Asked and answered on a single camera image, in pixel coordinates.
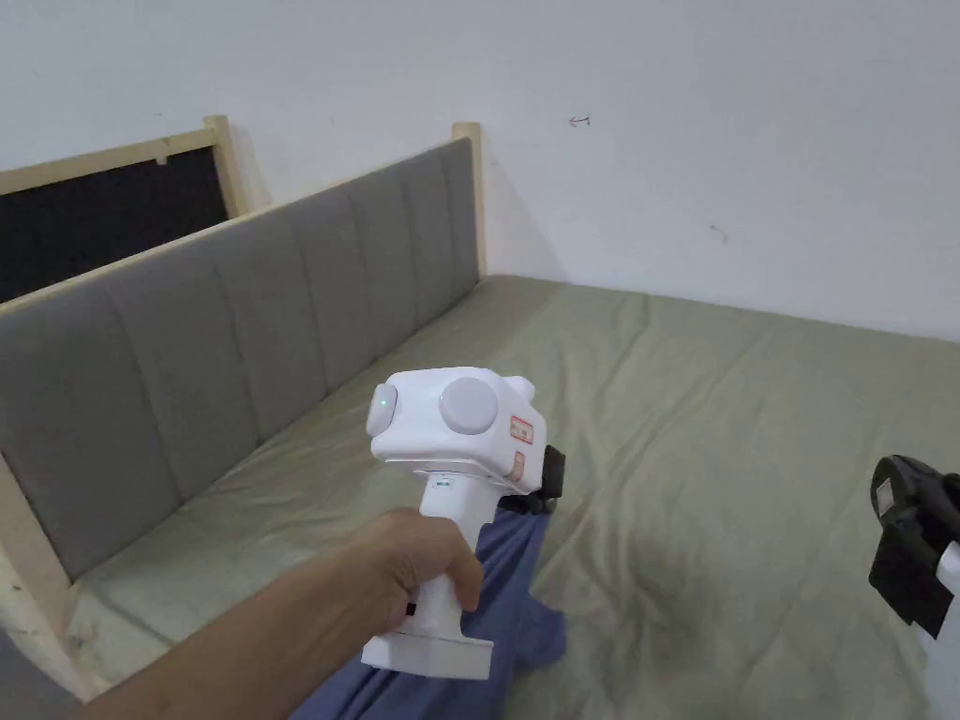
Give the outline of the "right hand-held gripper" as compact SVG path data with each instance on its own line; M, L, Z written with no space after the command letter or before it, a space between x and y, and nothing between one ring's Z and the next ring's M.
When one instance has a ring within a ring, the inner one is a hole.
M877 463L870 489L883 530L869 583L905 624L937 640L958 596L943 562L959 541L959 474L890 455Z

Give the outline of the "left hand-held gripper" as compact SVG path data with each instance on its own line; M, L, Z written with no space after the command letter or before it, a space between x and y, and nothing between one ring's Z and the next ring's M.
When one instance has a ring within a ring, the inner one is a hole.
M451 519L470 548L497 509L550 515L563 493L564 454L549 444L534 386L490 369L447 367L393 374L373 394L371 451L426 479L419 512ZM494 645L466 637L447 579L413 596L399 629L375 637L362 662L373 668L453 680L485 680Z

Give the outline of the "person's left hand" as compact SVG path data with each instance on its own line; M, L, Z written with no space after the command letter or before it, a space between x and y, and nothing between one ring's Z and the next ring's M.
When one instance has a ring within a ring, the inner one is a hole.
M336 559L366 639L399 629L413 593L434 579L447 579L463 611L479 605L482 565L448 518L389 511L355 533Z

